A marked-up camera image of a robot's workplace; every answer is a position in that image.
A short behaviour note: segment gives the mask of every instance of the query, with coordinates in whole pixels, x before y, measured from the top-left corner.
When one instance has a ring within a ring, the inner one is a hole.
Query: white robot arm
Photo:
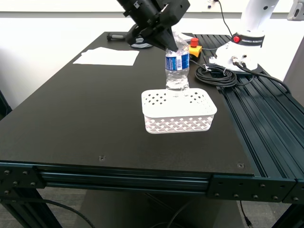
[[[250,70],[257,68],[258,54],[264,41],[263,24],[270,19],[279,0],[250,0],[241,17],[240,30],[232,40],[216,51],[210,58],[227,69],[241,71],[233,61],[244,62]],[[304,0],[294,0],[288,20],[304,20]]]

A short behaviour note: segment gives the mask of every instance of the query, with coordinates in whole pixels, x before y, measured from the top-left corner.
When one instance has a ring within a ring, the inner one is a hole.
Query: sheet of paper
[[[117,51],[104,47],[87,50],[74,64],[133,66],[139,51]]]
[[[191,41],[191,39],[192,39],[193,37],[190,37],[190,36],[187,36],[187,35],[185,35],[185,34],[183,34],[183,33],[180,33],[180,38],[182,38],[182,39],[185,40],[186,42],[189,42],[189,41]]]

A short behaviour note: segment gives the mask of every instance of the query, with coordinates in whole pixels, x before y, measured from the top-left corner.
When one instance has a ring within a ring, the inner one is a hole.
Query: screw
[[[105,155],[101,155],[101,156],[99,156],[99,158],[98,158],[98,159],[99,159],[99,161],[100,161],[100,162],[104,161],[104,160],[105,160]]]
[[[237,164],[237,167],[238,167],[239,169],[243,169],[243,168],[244,168],[244,164],[243,164],[243,163],[238,163],[238,164]]]

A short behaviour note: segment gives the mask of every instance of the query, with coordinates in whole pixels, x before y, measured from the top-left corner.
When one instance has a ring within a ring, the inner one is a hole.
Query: plastic bottle
[[[173,32],[175,43],[178,51],[173,52],[166,49],[166,88],[172,91],[173,96],[179,96],[182,92],[187,95],[189,89],[188,73],[189,73],[189,45],[180,38],[178,32]]]

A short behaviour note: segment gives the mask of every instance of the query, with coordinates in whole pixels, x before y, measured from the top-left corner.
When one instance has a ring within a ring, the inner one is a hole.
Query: white basket
[[[205,90],[191,88],[188,96],[168,96],[168,90],[142,93],[142,112],[149,133],[207,131],[217,108]]]

